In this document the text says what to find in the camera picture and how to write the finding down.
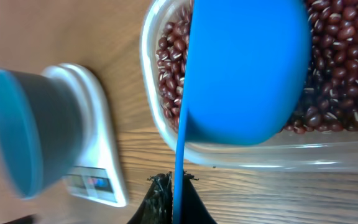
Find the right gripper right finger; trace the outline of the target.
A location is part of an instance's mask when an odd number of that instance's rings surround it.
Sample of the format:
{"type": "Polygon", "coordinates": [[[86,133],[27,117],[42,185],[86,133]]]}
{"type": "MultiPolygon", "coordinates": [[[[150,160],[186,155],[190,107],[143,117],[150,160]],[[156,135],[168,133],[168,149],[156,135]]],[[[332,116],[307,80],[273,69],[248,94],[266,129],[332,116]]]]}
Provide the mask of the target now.
{"type": "Polygon", "coordinates": [[[193,175],[183,172],[183,193],[181,203],[181,224],[217,224],[200,199],[191,180],[193,175]]]}

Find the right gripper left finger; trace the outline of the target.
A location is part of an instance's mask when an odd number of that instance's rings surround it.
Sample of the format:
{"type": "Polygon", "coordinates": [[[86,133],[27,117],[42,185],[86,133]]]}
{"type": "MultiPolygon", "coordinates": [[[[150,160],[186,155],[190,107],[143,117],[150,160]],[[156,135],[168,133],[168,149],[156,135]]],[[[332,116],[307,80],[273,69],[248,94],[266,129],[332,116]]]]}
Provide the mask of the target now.
{"type": "Polygon", "coordinates": [[[172,224],[172,172],[150,176],[142,203],[128,224],[172,224]]]}

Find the blue plastic measuring scoop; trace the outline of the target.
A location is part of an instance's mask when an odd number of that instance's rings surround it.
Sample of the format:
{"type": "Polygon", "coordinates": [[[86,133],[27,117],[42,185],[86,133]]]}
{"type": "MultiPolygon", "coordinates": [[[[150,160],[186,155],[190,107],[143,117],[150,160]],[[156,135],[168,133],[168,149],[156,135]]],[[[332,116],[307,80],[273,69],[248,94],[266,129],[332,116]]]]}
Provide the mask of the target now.
{"type": "Polygon", "coordinates": [[[299,0],[196,0],[178,127],[174,223],[181,222],[185,143],[250,146],[289,119],[311,56],[299,0]]]}

